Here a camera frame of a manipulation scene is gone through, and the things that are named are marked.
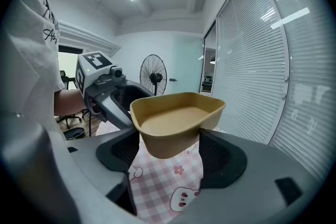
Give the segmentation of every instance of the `standing fan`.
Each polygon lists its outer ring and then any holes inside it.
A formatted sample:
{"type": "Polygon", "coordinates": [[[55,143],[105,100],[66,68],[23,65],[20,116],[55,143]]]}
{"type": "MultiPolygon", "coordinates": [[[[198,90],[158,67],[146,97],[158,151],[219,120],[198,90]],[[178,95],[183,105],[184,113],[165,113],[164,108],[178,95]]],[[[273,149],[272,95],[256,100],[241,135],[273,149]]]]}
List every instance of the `standing fan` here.
{"type": "Polygon", "coordinates": [[[140,83],[154,95],[163,95],[167,85],[167,72],[159,56],[151,54],[143,60],[140,68],[140,83]]]}

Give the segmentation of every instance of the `person's arm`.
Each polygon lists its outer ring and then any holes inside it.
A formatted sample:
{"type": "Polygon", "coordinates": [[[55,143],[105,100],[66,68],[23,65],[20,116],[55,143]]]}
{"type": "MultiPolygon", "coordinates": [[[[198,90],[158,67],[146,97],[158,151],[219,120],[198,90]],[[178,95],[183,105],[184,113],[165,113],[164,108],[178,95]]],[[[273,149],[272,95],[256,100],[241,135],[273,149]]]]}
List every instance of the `person's arm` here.
{"type": "Polygon", "coordinates": [[[54,94],[55,116],[72,115],[85,108],[79,89],[60,90],[54,94]]]}

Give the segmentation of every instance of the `floor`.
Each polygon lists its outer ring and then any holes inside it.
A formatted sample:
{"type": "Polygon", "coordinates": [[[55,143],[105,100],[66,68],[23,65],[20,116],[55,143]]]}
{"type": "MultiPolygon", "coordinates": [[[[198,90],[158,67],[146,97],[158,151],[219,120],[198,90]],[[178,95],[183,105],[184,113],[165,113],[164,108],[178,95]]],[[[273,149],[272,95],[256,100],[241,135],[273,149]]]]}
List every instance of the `floor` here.
{"type": "MultiPolygon", "coordinates": [[[[82,112],[77,113],[76,116],[82,117],[82,112]]],[[[79,122],[79,119],[68,119],[68,123],[69,123],[70,128],[76,128],[76,127],[84,128],[85,129],[85,137],[89,136],[89,114],[86,114],[84,116],[84,119],[82,120],[82,122],[79,122]]],[[[100,123],[101,123],[101,120],[99,120],[95,116],[92,116],[92,119],[91,119],[91,136],[96,135],[96,131],[97,131],[100,123]]],[[[60,129],[62,130],[62,132],[65,132],[67,130],[67,124],[66,124],[65,120],[59,122],[58,125],[59,125],[60,129]]]]}

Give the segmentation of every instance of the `person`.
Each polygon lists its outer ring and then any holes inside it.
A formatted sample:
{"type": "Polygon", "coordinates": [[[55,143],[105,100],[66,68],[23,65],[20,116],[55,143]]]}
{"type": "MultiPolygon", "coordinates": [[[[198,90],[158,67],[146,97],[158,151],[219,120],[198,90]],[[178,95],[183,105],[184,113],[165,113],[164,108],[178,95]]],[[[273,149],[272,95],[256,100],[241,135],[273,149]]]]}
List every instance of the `person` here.
{"type": "Polygon", "coordinates": [[[12,0],[1,32],[2,42],[5,40],[6,45],[14,46],[38,75],[20,113],[48,131],[62,133],[54,115],[74,114],[85,105],[78,89],[63,89],[58,66],[60,28],[49,1],[12,0]]]}

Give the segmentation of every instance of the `pink checkered cloth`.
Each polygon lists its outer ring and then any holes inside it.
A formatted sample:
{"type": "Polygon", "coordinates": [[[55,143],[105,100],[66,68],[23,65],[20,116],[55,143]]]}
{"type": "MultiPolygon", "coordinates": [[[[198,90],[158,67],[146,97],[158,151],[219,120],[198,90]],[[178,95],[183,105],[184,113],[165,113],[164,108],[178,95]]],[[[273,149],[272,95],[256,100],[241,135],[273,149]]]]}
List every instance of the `pink checkered cloth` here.
{"type": "MultiPolygon", "coordinates": [[[[96,135],[113,128],[101,125],[96,135]]],[[[138,217],[148,223],[168,223],[199,193],[203,164],[198,142],[170,159],[157,159],[148,153],[140,136],[139,152],[129,173],[138,217]]]]}

